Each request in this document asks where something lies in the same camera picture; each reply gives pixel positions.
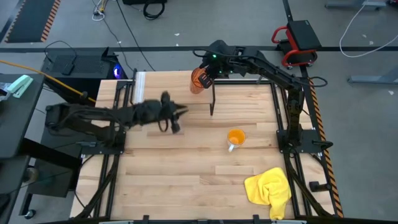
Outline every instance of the wooden tabletop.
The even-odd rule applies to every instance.
[[[158,84],[153,92],[144,91],[143,98],[159,98],[158,94],[164,90],[172,92],[166,78],[162,77],[176,73],[180,72],[159,75],[151,72],[158,78],[151,83]],[[115,86],[114,81],[101,82],[97,106],[112,107]],[[247,177],[274,167],[285,170],[275,135],[277,120],[271,86],[219,85],[215,90],[214,115],[210,116],[206,104],[190,105],[190,111],[179,121],[181,131],[178,134],[173,135],[171,130],[161,133],[157,124],[134,127],[127,132],[125,153],[119,162],[112,219],[141,220],[143,215],[150,215],[153,220],[251,219],[253,214],[269,218],[270,206],[249,202],[243,182]],[[206,98],[205,94],[196,97]],[[178,94],[170,95],[176,103],[181,103],[177,100]],[[286,127],[284,110],[282,116]],[[301,115],[301,124],[304,129],[312,128],[305,113]],[[226,135],[231,128],[241,128],[247,139],[230,153]],[[98,186],[102,160],[103,156],[93,157],[80,172],[76,192],[83,203],[89,202]],[[307,186],[309,181],[326,182],[322,166],[314,158],[301,154],[301,161]],[[303,214],[301,193],[298,189],[297,192]],[[313,195],[324,209],[333,213],[328,192]],[[71,216],[81,210],[75,200]],[[287,204],[285,217],[294,217],[291,202]]]

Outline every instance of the yellow towel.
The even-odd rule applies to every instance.
[[[276,167],[263,174],[247,178],[244,180],[244,187],[250,202],[258,205],[271,204],[269,212],[271,219],[281,220],[285,217],[286,203],[292,193],[281,168]]]

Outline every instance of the concrete floor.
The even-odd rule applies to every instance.
[[[338,41],[355,10],[325,9],[325,1],[289,1],[295,20],[307,19],[323,46],[338,46]],[[0,0],[0,27],[17,4]],[[273,31],[287,22],[282,1],[271,0],[169,0],[164,15],[147,21],[142,14],[122,5],[126,19],[140,46],[209,45],[223,39],[229,45],[272,45]],[[48,40],[45,43],[6,44],[0,48],[45,47],[64,40],[73,47],[117,47],[117,42],[103,22],[91,20],[90,0],[62,1]],[[135,47],[117,4],[110,1],[106,20],[123,47]],[[385,8],[359,15],[347,33],[344,46],[379,46],[397,35],[398,11]],[[200,59],[191,52],[144,52],[156,70],[192,70]],[[280,64],[279,52],[263,52],[273,63]],[[351,55],[360,52],[348,52]],[[346,58],[339,52],[319,52],[310,76],[321,76],[329,85],[317,89],[327,139],[335,143],[331,157],[340,200],[346,217],[398,221],[398,168],[396,130],[398,129],[398,89],[395,86],[349,85],[349,75],[382,75],[397,66],[397,52],[376,52],[361,58]],[[139,52],[126,52],[130,66],[150,70]],[[0,58],[40,69],[43,53],[0,54]],[[299,69],[289,71],[300,74]],[[0,73],[27,73],[0,64]],[[43,91],[37,108],[60,102],[53,93]],[[35,111],[26,136],[40,141],[44,115]],[[24,190],[10,223],[40,223],[65,220],[69,216],[73,195],[67,198],[35,196],[31,208],[35,218],[17,216]]]

